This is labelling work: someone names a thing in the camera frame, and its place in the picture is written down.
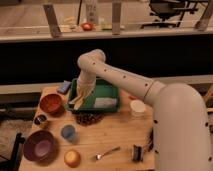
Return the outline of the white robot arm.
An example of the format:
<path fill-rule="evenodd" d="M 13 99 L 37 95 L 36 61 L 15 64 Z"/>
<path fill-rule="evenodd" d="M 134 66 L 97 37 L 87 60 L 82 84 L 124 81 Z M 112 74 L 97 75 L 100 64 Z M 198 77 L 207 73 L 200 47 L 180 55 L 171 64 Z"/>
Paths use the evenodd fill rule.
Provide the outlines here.
<path fill-rule="evenodd" d="M 81 85 L 101 77 L 153 107 L 155 171 L 213 171 L 207 109 L 193 87 L 112 67 L 99 49 L 82 54 L 78 66 Z"/>

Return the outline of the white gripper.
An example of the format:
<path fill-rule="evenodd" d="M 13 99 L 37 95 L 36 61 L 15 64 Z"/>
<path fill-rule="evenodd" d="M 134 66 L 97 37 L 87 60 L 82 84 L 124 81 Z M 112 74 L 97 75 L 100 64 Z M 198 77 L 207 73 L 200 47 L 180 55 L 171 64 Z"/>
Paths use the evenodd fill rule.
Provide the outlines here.
<path fill-rule="evenodd" d="M 96 81 L 88 82 L 83 79 L 77 79 L 77 95 L 83 98 L 88 97 L 96 86 Z"/>

